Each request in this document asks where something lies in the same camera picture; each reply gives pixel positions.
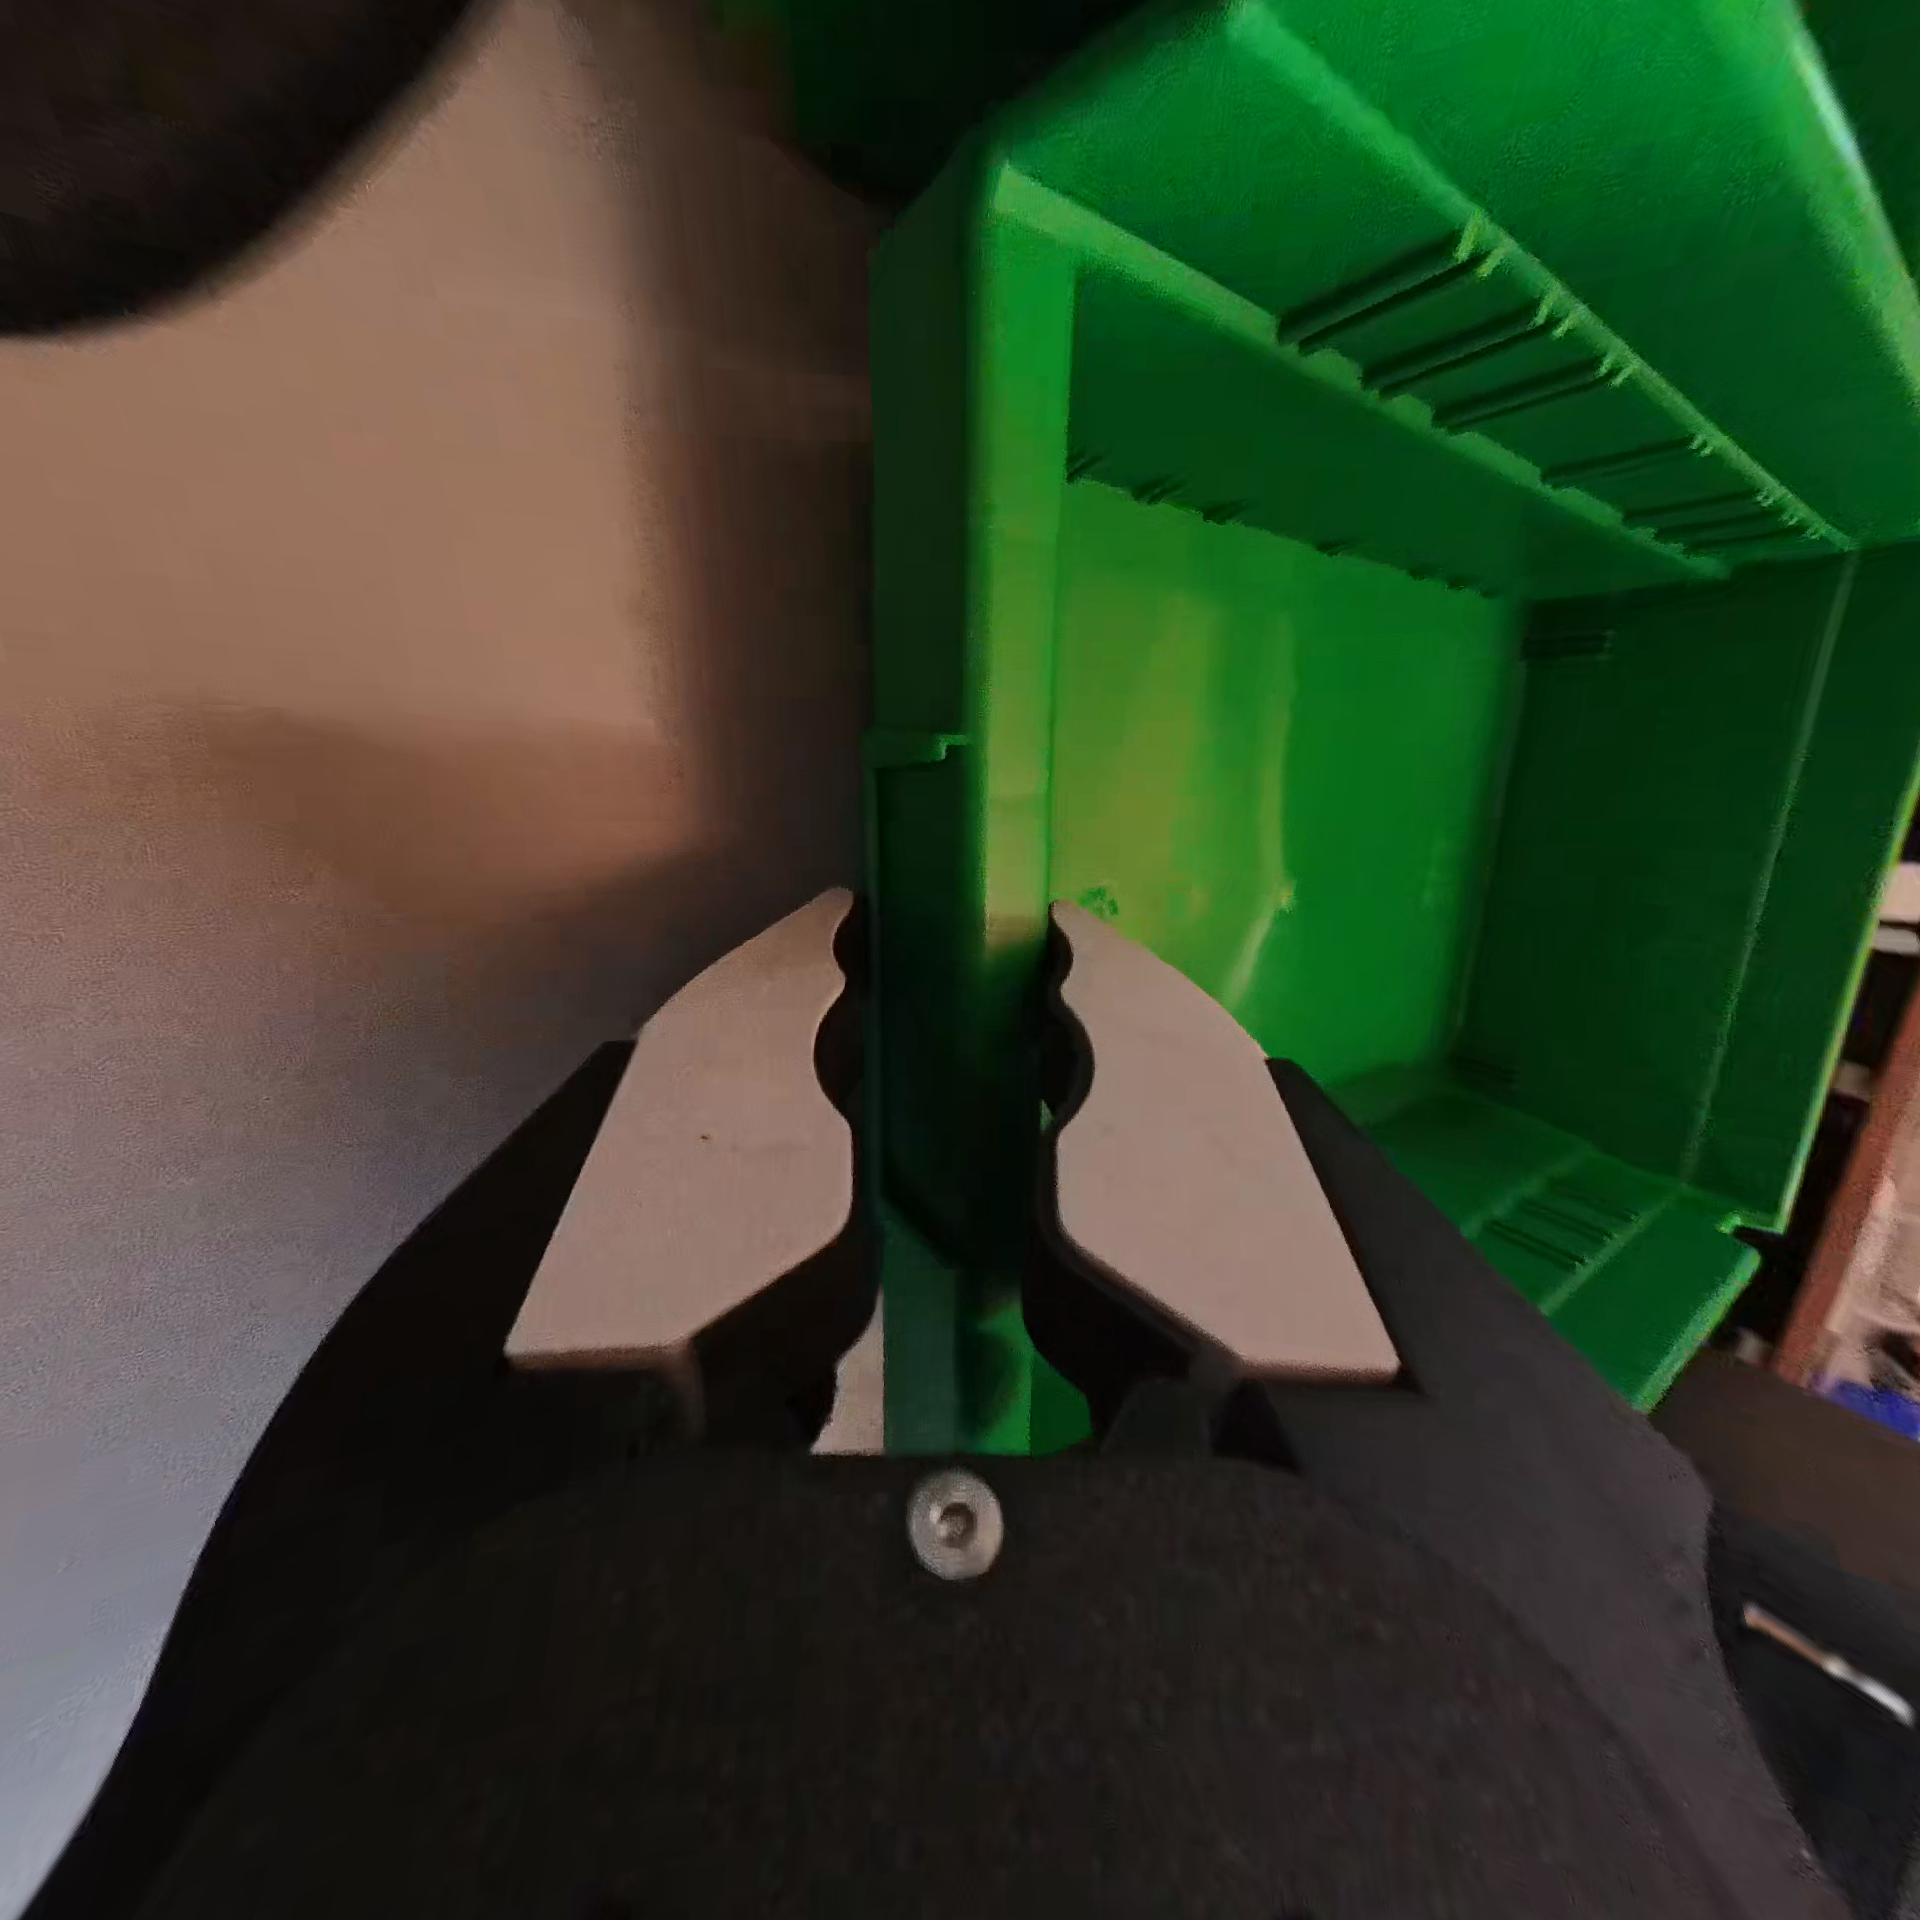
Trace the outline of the light desk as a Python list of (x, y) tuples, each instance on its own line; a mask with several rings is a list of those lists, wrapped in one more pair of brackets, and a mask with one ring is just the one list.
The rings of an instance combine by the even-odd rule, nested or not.
[(856, 884), (872, 210), (719, 4), (490, 4), (205, 296), (5, 347), (5, 1915), (281, 1397)]

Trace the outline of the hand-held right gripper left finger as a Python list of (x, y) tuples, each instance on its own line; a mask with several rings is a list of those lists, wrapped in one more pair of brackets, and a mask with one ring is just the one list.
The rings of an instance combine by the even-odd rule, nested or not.
[(833, 1406), (874, 1316), (848, 889), (827, 889), (638, 1029), (506, 1338), (526, 1375), (642, 1375), (698, 1438)]

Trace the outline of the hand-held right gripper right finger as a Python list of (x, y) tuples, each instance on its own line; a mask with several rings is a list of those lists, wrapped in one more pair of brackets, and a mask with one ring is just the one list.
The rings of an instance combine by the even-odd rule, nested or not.
[(1196, 1429), (1260, 1389), (1406, 1382), (1406, 1360), (1260, 1045), (1158, 953), (1049, 906), (1021, 1316), (1092, 1440)]

